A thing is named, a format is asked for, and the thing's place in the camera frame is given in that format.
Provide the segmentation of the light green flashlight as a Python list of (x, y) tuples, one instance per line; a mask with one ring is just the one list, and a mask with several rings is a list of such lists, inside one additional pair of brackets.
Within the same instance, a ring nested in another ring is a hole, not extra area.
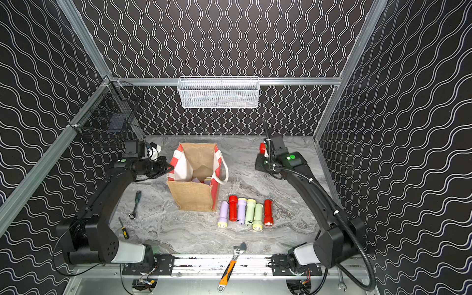
[(245, 225), (252, 226), (254, 221), (254, 213), (257, 202), (254, 199), (247, 200), (246, 214), (245, 214)]
[(254, 218), (252, 225), (254, 231), (261, 231), (263, 229), (263, 211), (263, 204), (257, 203), (254, 209)]

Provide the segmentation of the jute tote bag red trim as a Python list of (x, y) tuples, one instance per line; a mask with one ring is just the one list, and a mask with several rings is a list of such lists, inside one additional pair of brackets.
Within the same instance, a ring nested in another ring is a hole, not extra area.
[(229, 169), (216, 143), (181, 143), (171, 160), (168, 188), (183, 211), (214, 212)]

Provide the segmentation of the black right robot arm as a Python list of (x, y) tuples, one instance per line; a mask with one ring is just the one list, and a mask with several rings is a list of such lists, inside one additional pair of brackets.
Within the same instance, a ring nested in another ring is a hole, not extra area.
[[(258, 154), (255, 169), (278, 179), (286, 180), (302, 197), (319, 226), (319, 236), (312, 243), (304, 243), (288, 251), (286, 264), (276, 264), (280, 270), (305, 274), (319, 264), (326, 270), (336, 267), (364, 291), (374, 291), (376, 277), (365, 250), (365, 225), (360, 218), (349, 216), (338, 205), (309, 167), (299, 152), (290, 152), (281, 135), (266, 134), (265, 152)], [(363, 283), (351, 274), (342, 263), (360, 255), (368, 274)]]

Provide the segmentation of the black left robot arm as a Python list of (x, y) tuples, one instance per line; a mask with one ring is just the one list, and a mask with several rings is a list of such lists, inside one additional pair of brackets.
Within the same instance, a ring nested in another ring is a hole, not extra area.
[(156, 143), (125, 143), (123, 156), (110, 164), (85, 207), (56, 227), (57, 246), (66, 263), (142, 263), (151, 256), (151, 249), (146, 245), (119, 240), (109, 222), (124, 191), (138, 177), (156, 179), (171, 171), (173, 167), (160, 151)]

